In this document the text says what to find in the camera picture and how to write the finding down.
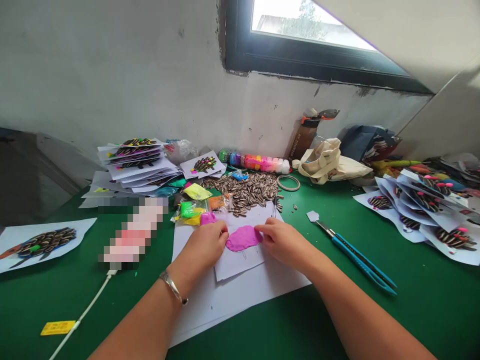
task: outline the sloped ceiling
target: sloped ceiling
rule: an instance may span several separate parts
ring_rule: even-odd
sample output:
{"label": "sloped ceiling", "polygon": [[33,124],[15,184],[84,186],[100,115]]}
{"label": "sloped ceiling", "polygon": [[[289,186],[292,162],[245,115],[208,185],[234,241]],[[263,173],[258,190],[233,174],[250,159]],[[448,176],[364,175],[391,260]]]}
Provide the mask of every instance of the sloped ceiling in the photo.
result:
{"label": "sloped ceiling", "polygon": [[478,0],[314,0],[434,93],[480,53]]}

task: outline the brown bottle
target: brown bottle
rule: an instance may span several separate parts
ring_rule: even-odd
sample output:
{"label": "brown bottle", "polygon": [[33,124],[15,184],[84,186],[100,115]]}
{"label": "brown bottle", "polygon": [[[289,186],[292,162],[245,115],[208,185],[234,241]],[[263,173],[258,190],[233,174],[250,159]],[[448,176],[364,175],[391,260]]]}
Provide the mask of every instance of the brown bottle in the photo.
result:
{"label": "brown bottle", "polygon": [[333,120],[340,110],[329,109],[320,112],[317,116],[302,117],[298,131],[293,139],[293,144],[288,155],[288,161],[300,160],[305,151],[310,148],[317,133],[317,127],[321,120]]}

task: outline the hand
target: hand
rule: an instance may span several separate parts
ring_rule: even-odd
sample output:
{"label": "hand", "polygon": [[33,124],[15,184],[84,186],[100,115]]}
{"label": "hand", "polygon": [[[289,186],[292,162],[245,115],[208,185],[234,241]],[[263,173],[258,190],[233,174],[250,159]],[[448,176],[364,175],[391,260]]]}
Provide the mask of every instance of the hand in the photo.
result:
{"label": "hand", "polygon": [[269,217],[255,230],[263,233],[262,244],[275,259],[304,275],[323,255],[293,226],[276,218]]}
{"label": "hand", "polygon": [[202,225],[190,235],[180,254],[167,268],[182,297],[188,297],[198,279],[217,263],[229,236],[225,221]]}

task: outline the blue tweezers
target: blue tweezers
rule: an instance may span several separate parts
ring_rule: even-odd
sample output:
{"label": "blue tweezers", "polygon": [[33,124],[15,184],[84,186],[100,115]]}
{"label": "blue tweezers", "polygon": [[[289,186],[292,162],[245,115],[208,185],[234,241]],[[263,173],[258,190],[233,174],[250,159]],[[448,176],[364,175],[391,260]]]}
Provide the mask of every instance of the blue tweezers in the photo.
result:
{"label": "blue tweezers", "polygon": [[340,248],[349,258],[352,260],[355,265],[357,265],[363,273],[368,276],[374,283],[381,287],[384,291],[390,295],[397,296],[394,288],[397,288],[397,285],[390,280],[390,278],[385,275],[378,267],[376,267],[370,260],[363,256],[356,248],[354,248],[347,240],[344,239],[342,235],[336,233],[331,228],[326,226],[320,221],[316,223],[323,229],[325,232],[330,235],[333,243]]}

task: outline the window frame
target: window frame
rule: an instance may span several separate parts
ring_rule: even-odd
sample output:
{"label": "window frame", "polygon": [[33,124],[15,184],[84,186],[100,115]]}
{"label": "window frame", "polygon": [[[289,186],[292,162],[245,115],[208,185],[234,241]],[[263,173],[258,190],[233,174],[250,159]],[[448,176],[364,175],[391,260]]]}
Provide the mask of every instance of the window frame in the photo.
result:
{"label": "window frame", "polygon": [[226,1],[225,68],[432,94],[380,52],[251,31],[254,0]]}

